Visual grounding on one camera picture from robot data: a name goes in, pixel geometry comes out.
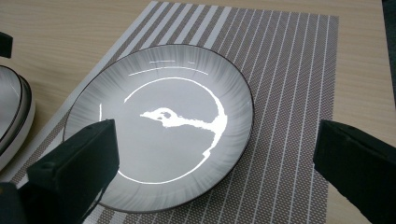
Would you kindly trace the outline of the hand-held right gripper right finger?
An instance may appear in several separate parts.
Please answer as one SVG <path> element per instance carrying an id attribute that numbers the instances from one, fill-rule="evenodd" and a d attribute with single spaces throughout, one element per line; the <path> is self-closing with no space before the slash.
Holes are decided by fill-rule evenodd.
<path id="1" fill-rule="evenodd" d="M 373 224 L 396 224 L 396 147 L 355 127 L 324 119 L 313 163 Z"/>

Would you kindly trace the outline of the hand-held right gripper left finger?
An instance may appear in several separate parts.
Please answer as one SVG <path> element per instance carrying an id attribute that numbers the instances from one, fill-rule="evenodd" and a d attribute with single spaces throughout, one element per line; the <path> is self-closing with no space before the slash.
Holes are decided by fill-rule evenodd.
<path id="1" fill-rule="evenodd" d="M 27 168 L 29 224 L 82 224 L 120 166 L 113 119 L 91 124 Z"/>

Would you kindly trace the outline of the striped woven placemat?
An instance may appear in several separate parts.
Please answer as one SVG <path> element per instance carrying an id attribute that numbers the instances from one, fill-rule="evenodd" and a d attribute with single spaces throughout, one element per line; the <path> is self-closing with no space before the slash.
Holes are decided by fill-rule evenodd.
<path id="1" fill-rule="evenodd" d="M 127 214 L 98 206 L 86 224 L 325 224 L 327 181 L 315 170 L 318 124 L 332 117 L 334 16 L 153 1 L 100 61 L 190 44 L 233 62 L 254 100 L 251 138 L 217 186 L 175 209 Z"/>

